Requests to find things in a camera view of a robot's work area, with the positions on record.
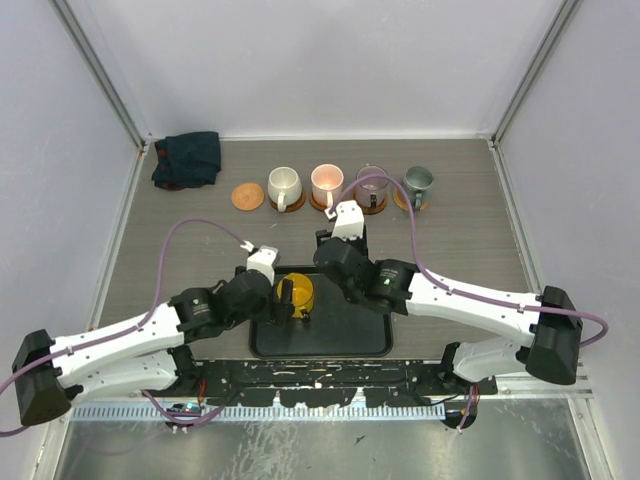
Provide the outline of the yellow mug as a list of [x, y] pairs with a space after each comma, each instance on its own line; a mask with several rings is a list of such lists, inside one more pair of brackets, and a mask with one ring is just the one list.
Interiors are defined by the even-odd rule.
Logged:
[[311, 278], [302, 273], [289, 273], [285, 275], [276, 288], [277, 296], [282, 298], [283, 285], [285, 281], [292, 283], [291, 303], [294, 307], [293, 319], [303, 322], [311, 321], [311, 311], [315, 302], [315, 290]]

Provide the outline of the brown wooden coaster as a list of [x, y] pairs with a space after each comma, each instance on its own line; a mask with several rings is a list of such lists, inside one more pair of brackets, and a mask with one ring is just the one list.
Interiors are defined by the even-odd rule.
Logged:
[[338, 208], [338, 204], [340, 203], [341, 199], [342, 199], [343, 195], [340, 194], [332, 194], [331, 192], [327, 193], [323, 199], [324, 200], [332, 200], [333, 203], [331, 205], [328, 204], [323, 204], [321, 202], [318, 201], [318, 199], [315, 197], [314, 194], [311, 194], [310, 196], [310, 203], [311, 205], [318, 211], [321, 212], [325, 212], [325, 211], [331, 211], [331, 212], [335, 212]]
[[[288, 205], [285, 208], [284, 213], [292, 213], [292, 212], [295, 212], [296, 210], [299, 210], [305, 204], [305, 202], [306, 202], [306, 192], [302, 191], [299, 199], [295, 203]], [[269, 199], [269, 204], [274, 210], [278, 210], [277, 203], [274, 202], [272, 199]]]
[[364, 215], [376, 215], [382, 212], [388, 203], [388, 196], [384, 195], [378, 198], [375, 194], [359, 197], [356, 193], [352, 195], [352, 199], [361, 208]]

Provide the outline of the purple glass cup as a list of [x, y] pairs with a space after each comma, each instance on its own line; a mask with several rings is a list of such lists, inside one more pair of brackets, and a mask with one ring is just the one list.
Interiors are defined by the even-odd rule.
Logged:
[[381, 198], [382, 196], [387, 195], [387, 172], [383, 168], [379, 166], [363, 167], [357, 172], [356, 178], [360, 179], [373, 174], [378, 174], [378, 177], [359, 182], [354, 188], [354, 193], [359, 197], [375, 194], [378, 198]]

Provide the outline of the woven rattan coaster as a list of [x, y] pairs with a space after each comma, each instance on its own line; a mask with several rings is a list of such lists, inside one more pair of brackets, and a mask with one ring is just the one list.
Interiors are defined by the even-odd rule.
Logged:
[[232, 205], [240, 211], [253, 211], [259, 208], [264, 198], [264, 190], [255, 182], [240, 184], [231, 194]]
[[429, 206], [430, 198], [431, 191], [429, 189], [395, 187], [393, 191], [395, 204], [406, 212], [409, 211], [409, 206], [413, 207], [414, 212], [424, 211]]

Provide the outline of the pink ceramic mug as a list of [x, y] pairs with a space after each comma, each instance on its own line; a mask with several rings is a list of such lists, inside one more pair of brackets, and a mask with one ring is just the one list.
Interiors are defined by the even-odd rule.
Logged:
[[327, 193], [342, 194], [343, 183], [343, 171], [333, 164], [319, 165], [311, 173], [312, 194], [323, 204], [331, 205], [333, 203], [332, 200], [323, 199]]

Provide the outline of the white ceramic mug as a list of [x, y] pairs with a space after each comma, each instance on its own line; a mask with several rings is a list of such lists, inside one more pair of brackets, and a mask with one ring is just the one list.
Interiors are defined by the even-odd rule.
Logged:
[[268, 176], [268, 195], [279, 213], [284, 213], [301, 198], [303, 187], [298, 173], [290, 167], [273, 169]]

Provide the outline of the grey ceramic mug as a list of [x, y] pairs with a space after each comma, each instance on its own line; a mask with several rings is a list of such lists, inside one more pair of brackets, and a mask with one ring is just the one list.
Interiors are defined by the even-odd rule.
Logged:
[[409, 168], [402, 179], [402, 185], [413, 211], [426, 207], [431, 200], [434, 188], [434, 176], [423, 166]]

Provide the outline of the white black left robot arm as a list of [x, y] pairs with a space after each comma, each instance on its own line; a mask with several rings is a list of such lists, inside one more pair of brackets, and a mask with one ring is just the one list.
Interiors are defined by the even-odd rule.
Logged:
[[20, 425], [51, 422], [93, 397], [137, 390], [194, 393], [199, 370], [188, 344], [246, 322], [286, 321], [293, 283], [245, 270], [213, 287], [189, 288], [149, 312], [107, 327], [53, 338], [27, 334], [12, 364]]

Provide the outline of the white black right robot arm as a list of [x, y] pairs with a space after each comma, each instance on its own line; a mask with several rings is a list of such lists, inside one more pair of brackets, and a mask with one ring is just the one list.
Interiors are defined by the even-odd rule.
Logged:
[[556, 385], [572, 385], [583, 322], [569, 295], [514, 293], [456, 282], [395, 259], [371, 261], [366, 240], [316, 234], [313, 262], [347, 302], [381, 314], [437, 317], [493, 333], [487, 341], [446, 346], [438, 370], [444, 390], [459, 394], [493, 375], [525, 371]]

